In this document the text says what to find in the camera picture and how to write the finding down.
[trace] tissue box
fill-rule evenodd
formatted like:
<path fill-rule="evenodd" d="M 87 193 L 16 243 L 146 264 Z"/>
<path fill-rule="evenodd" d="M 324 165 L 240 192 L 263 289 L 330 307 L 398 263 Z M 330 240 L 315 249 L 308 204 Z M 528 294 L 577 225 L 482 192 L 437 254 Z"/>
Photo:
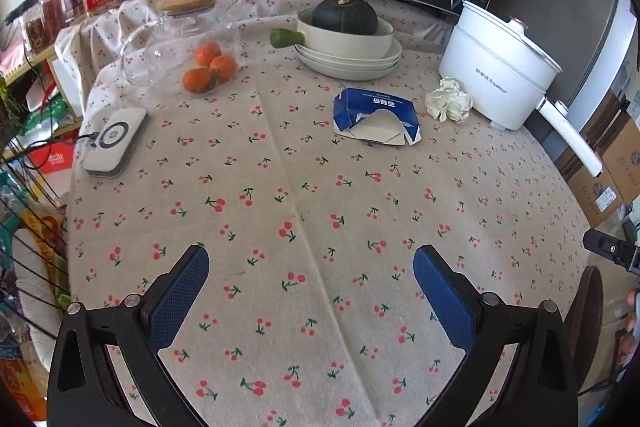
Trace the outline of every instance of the tissue box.
<path fill-rule="evenodd" d="M 353 87 L 335 97 L 334 133 L 387 145 L 413 145 L 421 138 L 413 102 Z"/>

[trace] air fryer handle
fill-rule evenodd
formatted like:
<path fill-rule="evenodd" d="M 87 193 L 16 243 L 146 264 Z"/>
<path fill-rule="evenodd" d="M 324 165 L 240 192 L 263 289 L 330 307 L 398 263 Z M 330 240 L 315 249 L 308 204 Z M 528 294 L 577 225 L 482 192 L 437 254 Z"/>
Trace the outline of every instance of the air fryer handle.
<path fill-rule="evenodd" d="M 558 134 L 562 136 L 567 145 L 574 150 L 575 155 L 587 167 L 591 176 L 597 178 L 602 172 L 602 162 L 596 153 L 591 150 L 589 144 L 584 141 L 580 133 L 575 130 L 575 127 L 549 102 L 547 97 L 540 101 L 536 109 L 558 131 Z"/>

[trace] pot lid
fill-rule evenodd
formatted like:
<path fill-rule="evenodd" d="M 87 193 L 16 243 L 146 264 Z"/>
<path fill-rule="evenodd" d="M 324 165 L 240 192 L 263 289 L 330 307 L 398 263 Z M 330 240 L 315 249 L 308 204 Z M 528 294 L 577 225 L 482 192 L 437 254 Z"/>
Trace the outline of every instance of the pot lid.
<path fill-rule="evenodd" d="M 165 15 L 192 13 L 212 7 L 217 0 L 161 0 L 156 9 Z"/>
<path fill-rule="evenodd" d="M 507 23 L 502 19 L 496 17 L 492 13 L 489 13 L 487 10 L 483 10 L 481 7 L 476 6 L 469 1 L 462 1 L 462 4 L 464 5 L 465 9 L 469 9 L 477 13 L 479 16 L 504 30 L 509 36 L 522 42 L 522 44 L 530 48 L 535 54 L 539 55 L 550 67 L 557 70 L 558 73 L 562 71 L 562 68 L 555 60 L 553 60 L 539 45 L 530 40 L 524 34 L 524 31 L 528 27 L 524 22 L 516 18 L 511 18 L 511 21 Z"/>

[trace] crumpled paper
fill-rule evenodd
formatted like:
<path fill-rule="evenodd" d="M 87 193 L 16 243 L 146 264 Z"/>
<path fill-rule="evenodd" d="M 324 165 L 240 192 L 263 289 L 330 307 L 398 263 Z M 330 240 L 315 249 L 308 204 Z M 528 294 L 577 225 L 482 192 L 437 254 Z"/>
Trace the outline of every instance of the crumpled paper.
<path fill-rule="evenodd" d="M 474 105 L 470 94 L 460 90 L 460 83 L 447 76 L 440 81 L 440 87 L 429 93 L 424 99 L 427 112 L 436 120 L 444 122 L 449 118 L 464 123 L 469 118 L 469 111 Z"/>

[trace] cardboard box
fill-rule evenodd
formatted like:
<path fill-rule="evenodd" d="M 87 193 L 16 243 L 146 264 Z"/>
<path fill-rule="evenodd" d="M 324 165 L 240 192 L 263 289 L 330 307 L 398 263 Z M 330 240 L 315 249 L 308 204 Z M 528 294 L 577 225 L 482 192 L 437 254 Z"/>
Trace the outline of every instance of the cardboard box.
<path fill-rule="evenodd" d="M 640 196 L 640 129 L 622 112 L 598 142 L 596 152 L 620 190 L 625 204 Z"/>
<path fill-rule="evenodd" d="M 611 123 L 616 119 L 622 102 L 616 97 L 612 90 L 608 90 L 602 102 L 591 115 L 591 118 L 580 131 L 580 135 L 584 138 L 591 148 L 602 138 Z M 575 155 L 571 147 L 567 147 L 564 152 L 554 162 L 560 175 L 566 180 L 573 176 L 582 163 Z"/>
<path fill-rule="evenodd" d="M 592 227 L 602 224 L 622 205 L 620 191 L 606 168 L 600 176 L 593 178 L 582 166 L 567 184 Z"/>

